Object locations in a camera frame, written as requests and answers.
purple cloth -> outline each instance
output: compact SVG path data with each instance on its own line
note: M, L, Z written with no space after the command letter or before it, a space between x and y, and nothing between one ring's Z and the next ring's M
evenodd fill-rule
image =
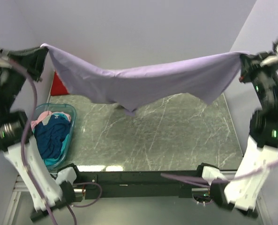
M56 47L47 47L55 70L70 94L96 104L118 103L129 112L161 98L189 93L211 104L241 68L240 54L228 52L196 59L121 70L98 68Z

laundry basket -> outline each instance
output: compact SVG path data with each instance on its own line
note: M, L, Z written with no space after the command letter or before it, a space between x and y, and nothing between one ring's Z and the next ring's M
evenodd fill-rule
M73 129L74 129L74 126L75 126L76 110L73 106L71 106L69 104L45 103L45 104L41 104L41 105L36 107L33 120L36 120L39 117L39 115L41 113L43 113L44 111L63 112L63 113L69 114L71 116L71 127L70 127L67 143L66 143L65 149L62 153L62 156L56 164L46 166L48 170L52 170L52 169L56 168L57 166L59 166L66 159L67 152L68 152L70 142L71 142Z

wall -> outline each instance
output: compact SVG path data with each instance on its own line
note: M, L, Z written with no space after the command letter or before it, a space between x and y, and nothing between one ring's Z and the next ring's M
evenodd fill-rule
M227 52L255 0L15 0L40 42L115 69Z
M11 0L0 0L0 47L19 50L37 46L39 42L21 15L17 5ZM46 102L50 88L51 64L47 61L43 82L37 85L39 102ZM24 85L13 108L23 108L27 113L32 107L32 92L28 84ZM8 207L17 177L14 168L0 155L0 224Z
M236 41L232 51L249 50L251 53L271 50L272 41L278 36L278 0L257 0ZM225 91L225 97L232 115L234 126L245 150L249 131L249 119L259 101L250 84L235 80ZM278 169L272 171L263 194L273 224L278 225Z

gray marble surface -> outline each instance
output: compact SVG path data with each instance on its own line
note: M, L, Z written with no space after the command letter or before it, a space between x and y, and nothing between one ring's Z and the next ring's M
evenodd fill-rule
M82 96L51 97L70 104L77 121L64 165L90 171L194 170L206 162L237 169L242 153L224 96L207 106L179 94L142 107L135 117L117 105Z

red object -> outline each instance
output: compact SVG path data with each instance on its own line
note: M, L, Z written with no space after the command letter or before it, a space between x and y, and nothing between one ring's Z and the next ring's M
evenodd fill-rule
M54 72L53 84L51 86L50 95L59 96L59 95L68 95L66 87L63 85L62 81L59 79L59 76Z

